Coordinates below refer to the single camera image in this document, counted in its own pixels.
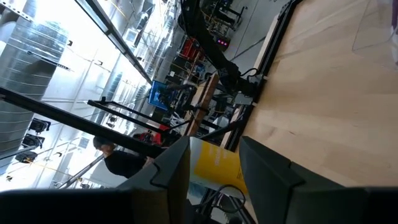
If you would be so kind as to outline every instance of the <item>computer screen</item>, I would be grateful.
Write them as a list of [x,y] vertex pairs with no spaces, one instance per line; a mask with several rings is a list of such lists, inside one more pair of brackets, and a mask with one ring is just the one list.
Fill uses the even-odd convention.
[[167,110],[166,105],[159,101],[159,90],[162,88],[167,88],[167,85],[158,81],[153,81],[152,88],[150,89],[148,103],[154,105],[160,109]]

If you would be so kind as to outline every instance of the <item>person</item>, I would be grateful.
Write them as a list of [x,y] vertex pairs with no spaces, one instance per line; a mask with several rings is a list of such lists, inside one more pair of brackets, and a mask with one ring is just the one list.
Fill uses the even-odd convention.
[[[154,159],[150,157],[136,156],[131,153],[115,150],[115,143],[98,136],[94,137],[93,145],[95,149],[100,150],[104,154],[106,168],[114,175],[121,175],[127,179],[154,162]],[[206,188],[190,182],[188,193],[192,196],[202,198],[206,193]]]

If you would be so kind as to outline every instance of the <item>robotic arm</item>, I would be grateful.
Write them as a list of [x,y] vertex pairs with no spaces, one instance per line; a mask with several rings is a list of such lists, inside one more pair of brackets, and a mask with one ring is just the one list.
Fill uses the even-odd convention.
[[217,69],[220,81],[227,92],[232,95],[241,92],[246,96],[253,96],[256,92],[257,84],[241,78],[238,66],[227,60],[222,51],[219,50],[213,37],[207,30],[199,1],[181,1],[182,10],[178,17],[178,25],[188,36],[198,41],[208,60]]

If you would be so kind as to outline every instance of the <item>black shirt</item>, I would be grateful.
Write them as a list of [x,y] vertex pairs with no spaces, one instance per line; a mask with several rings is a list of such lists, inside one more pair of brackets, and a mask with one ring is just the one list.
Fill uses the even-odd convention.
[[111,173],[130,178],[142,169],[146,159],[123,151],[114,151],[104,161]]

